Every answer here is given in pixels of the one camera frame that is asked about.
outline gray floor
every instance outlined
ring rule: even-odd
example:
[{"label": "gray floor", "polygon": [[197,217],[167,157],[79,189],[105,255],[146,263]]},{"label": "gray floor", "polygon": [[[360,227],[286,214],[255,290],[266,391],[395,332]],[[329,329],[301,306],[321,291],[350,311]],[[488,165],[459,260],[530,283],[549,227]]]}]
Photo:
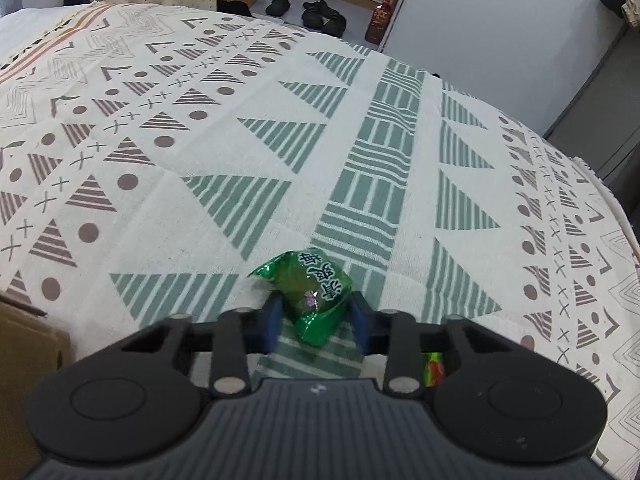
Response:
[{"label": "gray floor", "polygon": [[[255,14],[264,14],[264,9],[272,0],[258,0],[252,7],[251,12]],[[282,16],[282,20],[293,25],[302,27],[302,12],[305,10],[302,6],[303,2],[315,2],[317,0],[289,0],[290,9]],[[377,50],[378,46],[364,39],[364,33],[369,25],[372,10],[364,9],[340,0],[325,0],[332,8],[340,12],[347,19],[347,30],[344,31],[342,39],[350,43],[357,43],[368,46],[373,50]]]}]

